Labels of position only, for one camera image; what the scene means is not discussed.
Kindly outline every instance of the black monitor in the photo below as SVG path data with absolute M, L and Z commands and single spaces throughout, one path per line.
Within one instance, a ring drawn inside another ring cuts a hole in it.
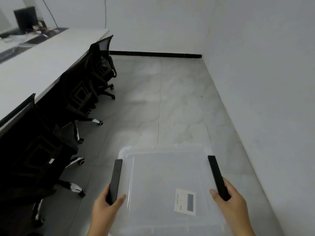
M 20 30 L 24 33 L 33 30 L 33 26 L 38 25 L 35 7 L 27 7 L 14 11 L 14 15 Z

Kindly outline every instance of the black mesh chair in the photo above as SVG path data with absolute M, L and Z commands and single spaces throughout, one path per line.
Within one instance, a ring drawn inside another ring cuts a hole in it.
M 114 89 L 114 85 L 109 85 L 108 81 L 117 76 L 112 57 L 109 55 L 109 44 L 112 38 L 113 35 L 90 46 L 86 70 L 97 95 L 107 95 L 114 100 L 115 95 L 105 91 L 108 88 Z
M 57 125 L 47 120 L 35 106 L 34 96 L 0 121 L 0 199 L 1 202 L 27 199 L 29 203 L 33 195 L 36 200 L 32 217 L 34 226 L 41 226 L 42 198 L 38 189 L 51 190 L 55 184 L 60 184 L 84 197 L 81 187 L 59 179 L 66 167 L 75 162 L 81 165 L 84 158 L 71 159 L 78 152 L 75 142 L 61 135 Z
M 37 103 L 60 128 L 73 123 L 73 134 L 78 143 L 83 143 L 84 139 L 80 138 L 75 121 L 92 121 L 103 125 L 102 121 L 88 117 L 98 99 L 92 80 L 87 78 L 87 59 L 86 55 L 65 71 L 59 82 Z

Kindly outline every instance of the floor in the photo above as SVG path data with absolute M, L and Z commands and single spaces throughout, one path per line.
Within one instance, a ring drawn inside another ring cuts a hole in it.
M 113 56 L 116 100 L 100 96 L 91 117 L 104 121 L 78 124 L 78 155 L 85 164 L 64 171 L 61 179 L 86 190 L 81 199 L 58 188 L 46 198 L 39 229 L 45 236 L 83 236 L 94 200 L 111 180 L 114 160 L 124 146 L 170 143 L 211 145 L 223 176 L 245 197 L 259 235 L 282 235 L 246 152 L 202 59 Z M 232 235 L 227 226 L 222 235 Z

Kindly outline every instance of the wire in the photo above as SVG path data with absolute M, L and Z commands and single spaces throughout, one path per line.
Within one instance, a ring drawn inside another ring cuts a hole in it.
M 106 22 L 107 22 L 107 11 L 106 11 L 106 0 L 105 0 L 105 29 L 106 29 Z
M 53 21 L 55 22 L 56 26 L 58 27 L 58 25 L 57 25 L 57 23 L 56 23 L 56 21 L 55 21 L 55 18 L 53 17 L 53 15 L 52 15 L 52 13 L 50 12 L 50 10 L 49 10 L 48 7 L 47 7 L 47 10 L 49 11 L 51 17 L 53 18 Z

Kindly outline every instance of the translucent lid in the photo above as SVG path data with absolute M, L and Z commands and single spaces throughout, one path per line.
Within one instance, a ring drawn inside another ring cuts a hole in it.
M 125 147 L 118 195 L 127 198 L 110 234 L 218 235 L 224 218 L 209 189 L 211 147 Z

